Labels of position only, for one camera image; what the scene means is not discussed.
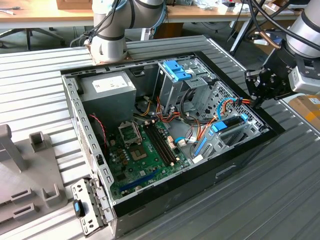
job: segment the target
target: black rubber edge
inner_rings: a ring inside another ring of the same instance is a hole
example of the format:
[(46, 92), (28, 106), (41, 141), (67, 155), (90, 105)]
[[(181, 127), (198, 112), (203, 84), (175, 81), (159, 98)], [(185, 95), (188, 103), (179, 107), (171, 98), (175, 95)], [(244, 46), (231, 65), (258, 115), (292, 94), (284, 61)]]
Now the black rubber edge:
[(158, 8), (160, 8), (160, 7), (162, 7), (162, 3), (161, 4), (159, 4), (159, 5), (149, 5), (149, 4), (146, 4), (146, 3), (144, 3), (144, 2), (142, 2), (142, 1), (140, 1), (140, 0), (135, 0), (138, 4), (140, 4), (141, 6), (143, 6), (143, 7), (145, 7), (145, 8), (147, 8), (147, 9), (158, 9)]
[(317, 33), (320, 33), (320, 26), (315, 25), (306, 15), (306, 12), (301, 13), (301, 18), (305, 24), (307, 24), (311, 29), (315, 30)]
[(131, 7), (131, 23), (130, 23), (129, 29), (132, 29), (134, 27), (135, 20), (136, 20), (136, 12), (135, 12), (134, 1), (129, 0), (129, 3), (130, 3), (130, 7)]
[(97, 34), (97, 36), (101, 39), (108, 40), (108, 41), (117, 41), (125, 37), (124, 34), (122, 34), (121, 36), (102, 36), (100, 34)]

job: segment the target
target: black cable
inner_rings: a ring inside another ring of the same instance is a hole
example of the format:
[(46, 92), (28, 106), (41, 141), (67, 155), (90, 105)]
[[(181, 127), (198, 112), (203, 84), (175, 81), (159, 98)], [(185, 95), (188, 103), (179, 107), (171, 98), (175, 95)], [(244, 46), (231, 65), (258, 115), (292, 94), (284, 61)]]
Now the black cable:
[(224, 29), (224, 28), (227, 27), (227, 26), (225, 25), (224, 27), (221, 27), (221, 28), (218, 28), (218, 29), (214, 29), (214, 28), (211, 28), (211, 27), (206, 26), (204, 22), (201, 22), (201, 23), (202, 23), (202, 25), (205, 26), (207, 29), (210, 29), (210, 30), (212, 30), (212, 31), (222, 30), (222, 29)]
[(106, 28), (108, 28), (111, 25), (112, 21), (114, 20), (114, 16), (115, 16), (115, 13), (116, 13), (116, 10), (117, 10), (117, 6), (118, 6), (119, 2), (120, 2), (120, 0), (117, 0), (117, 3), (113, 7), (113, 13), (112, 13), (112, 17), (111, 17), (110, 22), (106, 26), (104, 26), (103, 28), (97, 30), (96, 34), (101, 33), (103, 30), (105, 30)]
[(71, 42), (70, 42), (70, 48), (72, 47), (72, 45), (74, 44), (74, 42), (78, 41), (78, 40), (82, 40), (84, 38), (93, 38), (95, 35), (97, 35), (97, 31), (100, 29), (100, 27), (102, 26), (102, 24), (111, 16), (111, 14), (116, 11), (116, 8), (118, 6), (118, 3), (119, 3), (120, 0), (117, 0), (117, 1), (114, 1), (113, 4), (112, 4), (112, 9), (111, 11), (108, 13), (108, 15), (106, 15), (102, 20), (101, 22), (93, 27), (91, 30), (89, 31), (85, 31), (83, 34), (81, 34), (79, 37), (73, 39)]
[[(299, 40), (300, 42), (308, 45), (309, 47), (314, 48), (315, 50), (320, 51), (320, 46), (295, 34), (294, 32), (284, 28), (283, 26), (281, 26), (277, 21), (273, 20), (263, 9), (262, 7), (259, 6), (259, 4), (255, 1), (255, 0), (249, 0), (249, 3), (253, 3), (253, 5), (255, 6), (255, 8), (269, 21), (271, 22), (273, 25), (275, 25), (278, 29), (282, 30), (284, 33), (286, 33), (287, 35), (289, 35), (290, 37)], [(257, 29), (261, 32), (261, 28), (259, 26), (259, 24), (256, 24)]]
[(257, 16), (254, 14), (254, 7), (252, 5), (252, 1), (249, 0), (248, 1), (248, 5), (249, 5), (249, 9), (250, 9), (250, 13), (251, 13), (251, 18), (252, 18), (252, 21), (256, 27), (256, 29), (259, 31), (259, 32), (262, 32), (262, 29), (257, 21)]
[[(270, 17), (271, 18), (274, 18), (275, 16), (277, 16), (278, 14), (280, 14), (283, 10), (285, 10), (289, 5), (290, 5), (291, 3), (290, 3), (290, 0), (285, 4), (285, 5), (283, 5), (282, 7), (280, 7), (279, 9), (278, 9), (278, 11), (276, 11), (276, 12), (274, 12), (274, 13), (272, 13), (271, 15), (270, 15)], [(263, 20), (262, 22), (260, 22), (259, 23), (259, 26), (262, 26), (263, 24), (265, 24), (266, 22), (268, 22), (268, 20)], [(250, 34), (254, 31), (254, 30), (256, 30), (257, 28), (256, 28), (256, 26), (254, 26), (250, 31), (248, 31), (248, 33), (246, 34), (246, 38), (247, 39), (250, 39)]]
[(245, 1), (242, 2), (241, 9), (240, 9), (240, 11), (239, 11), (238, 17), (236, 18), (236, 21), (235, 21), (235, 23), (233, 24), (232, 30), (231, 30), (229, 36), (227, 37), (224, 46), (227, 45), (227, 43), (229, 42), (229, 40), (232, 38), (232, 36), (233, 36), (234, 33), (235, 33), (236, 25), (237, 25), (237, 22), (238, 22), (238, 20), (239, 20), (239, 18), (240, 18), (240, 15), (241, 15), (242, 9), (244, 8), (244, 5), (245, 5)]

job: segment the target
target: motherboard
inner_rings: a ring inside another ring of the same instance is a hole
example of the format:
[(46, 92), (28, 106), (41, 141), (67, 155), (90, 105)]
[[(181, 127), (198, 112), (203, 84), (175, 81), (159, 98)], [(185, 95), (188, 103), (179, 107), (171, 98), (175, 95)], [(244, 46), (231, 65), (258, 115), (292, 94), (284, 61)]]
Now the motherboard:
[[(131, 139), (141, 142), (129, 144)], [(190, 166), (171, 139), (160, 121), (148, 125), (128, 122), (118, 134), (108, 136), (109, 167), (114, 176), (110, 190), (115, 200)]]

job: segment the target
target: black hose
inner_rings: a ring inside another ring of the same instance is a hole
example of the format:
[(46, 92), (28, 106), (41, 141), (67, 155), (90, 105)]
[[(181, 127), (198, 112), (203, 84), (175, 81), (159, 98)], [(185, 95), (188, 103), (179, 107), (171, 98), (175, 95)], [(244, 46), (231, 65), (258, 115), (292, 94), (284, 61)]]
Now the black hose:
[[(312, 47), (312, 48), (314, 48), (315, 50), (320, 51), (320, 46), (319, 46), (319, 45), (317, 45), (317, 44), (315, 44), (315, 43), (313, 43), (313, 42), (311, 42), (311, 41), (309, 41), (309, 40), (307, 40), (307, 39), (305, 39), (305, 38), (303, 38), (303, 37), (295, 34), (294, 32), (292, 32), (292, 31), (284, 28), (283, 26), (281, 26), (277, 21), (273, 20), (273, 19), (262, 9), (262, 7), (259, 6), (259, 4), (257, 3), (256, 0), (249, 0), (248, 2), (249, 2), (250, 4), (252, 3), (252, 4), (255, 6), (255, 8), (256, 8), (269, 22), (271, 22), (273, 25), (275, 25), (278, 29), (282, 30), (284, 33), (286, 33), (286, 34), (289, 35), (290, 37), (292, 37), (292, 38), (294, 38), (294, 39), (297, 39), (297, 40), (299, 40), (300, 42), (308, 45), (309, 47)], [(257, 27), (258, 30), (261, 29), (260, 26), (259, 26), (259, 24), (256, 24), (255, 26)]]
[[(279, 13), (281, 13), (283, 10), (285, 10), (289, 5), (290, 5), (291, 3), (290, 3), (290, 0), (285, 4), (285, 5), (283, 5), (282, 7), (280, 7), (279, 9), (278, 9), (278, 11), (276, 11), (276, 12), (274, 12), (274, 13), (272, 13), (271, 15), (270, 15), (270, 17), (271, 18), (274, 18), (275, 16), (277, 16)], [(268, 22), (268, 20), (263, 20), (262, 22), (260, 22), (258, 25), (259, 26), (262, 26), (263, 24), (265, 24), (266, 22)], [(254, 30), (256, 30), (257, 28), (256, 28), (256, 26), (254, 26), (247, 34), (246, 34), (246, 38), (247, 39), (251, 39), (251, 37), (250, 37), (250, 34), (254, 31)]]

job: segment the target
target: ribbed aluminum surface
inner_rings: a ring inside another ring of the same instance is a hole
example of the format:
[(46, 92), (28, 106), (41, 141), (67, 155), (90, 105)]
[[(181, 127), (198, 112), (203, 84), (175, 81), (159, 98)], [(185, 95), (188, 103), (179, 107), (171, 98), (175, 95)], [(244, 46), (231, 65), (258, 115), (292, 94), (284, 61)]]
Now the ribbed aluminum surface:
[[(203, 51), (246, 90), (244, 67), (204, 36), (128, 43), (134, 59)], [(59, 70), (92, 64), (85, 48), (0, 55), (0, 124), (14, 142), (29, 133), (50, 135), (67, 196), (89, 175), (69, 119)], [(266, 111), (286, 130), (248, 167), (122, 239), (318, 239), (320, 138), (288, 107)], [(72, 203), (8, 232), (8, 239), (84, 239)], [(108, 228), (90, 239), (110, 238)]]

